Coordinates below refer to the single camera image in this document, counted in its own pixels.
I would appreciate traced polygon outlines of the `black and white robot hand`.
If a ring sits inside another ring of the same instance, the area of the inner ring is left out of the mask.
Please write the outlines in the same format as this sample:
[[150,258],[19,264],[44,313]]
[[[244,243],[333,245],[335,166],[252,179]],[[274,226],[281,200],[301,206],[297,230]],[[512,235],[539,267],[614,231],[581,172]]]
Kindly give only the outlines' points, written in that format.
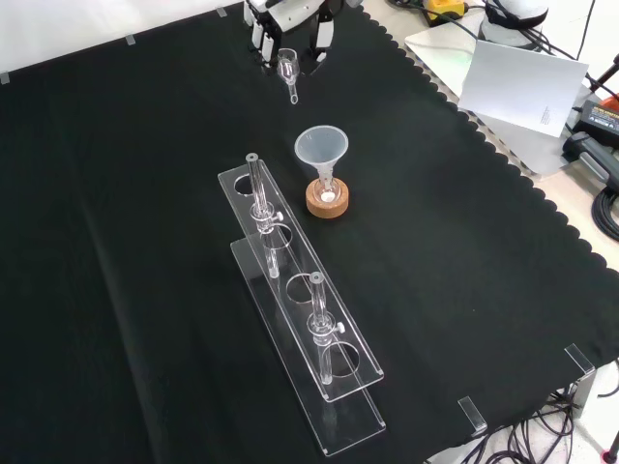
[[335,18],[344,4],[327,0],[244,1],[243,21],[251,29],[251,53],[262,68],[273,70],[283,37],[310,24],[309,47],[300,58],[300,66],[303,74],[314,73],[327,58],[335,35]]

